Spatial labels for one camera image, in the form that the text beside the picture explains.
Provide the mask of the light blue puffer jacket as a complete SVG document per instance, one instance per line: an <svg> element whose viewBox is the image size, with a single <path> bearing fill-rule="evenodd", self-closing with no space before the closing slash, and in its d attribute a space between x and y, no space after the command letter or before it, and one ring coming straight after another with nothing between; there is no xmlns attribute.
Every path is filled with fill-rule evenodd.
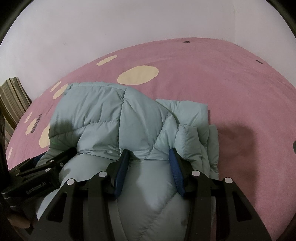
<svg viewBox="0 0 296 241"><path fill-rule="evenodd" d="M207 105L152 100L134 88L104 82L73 83L50 120L49 150L38 165L75 147L59 181L90 179L132 153L123 189L109 204L117 240L183 240L189 204L176 190L169 150L195 170L218 179L218 131L208 123Z"/></svg>

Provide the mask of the pink bedspread with cream dots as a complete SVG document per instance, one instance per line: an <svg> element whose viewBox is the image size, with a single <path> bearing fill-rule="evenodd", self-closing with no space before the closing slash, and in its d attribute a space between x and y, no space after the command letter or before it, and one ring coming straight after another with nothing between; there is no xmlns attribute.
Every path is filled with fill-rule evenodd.
<svg viewBox="0 0 296 241"><path fill-rule="evenodd" d="M174 39L125 48L55 80L21 118L6 156L13 168L45 152L48 124L66 85L122 80L152 99L204 103L219 132L219 176L232 177L271 238L295 214L295 88L267 62L232 43Z"/></svg>

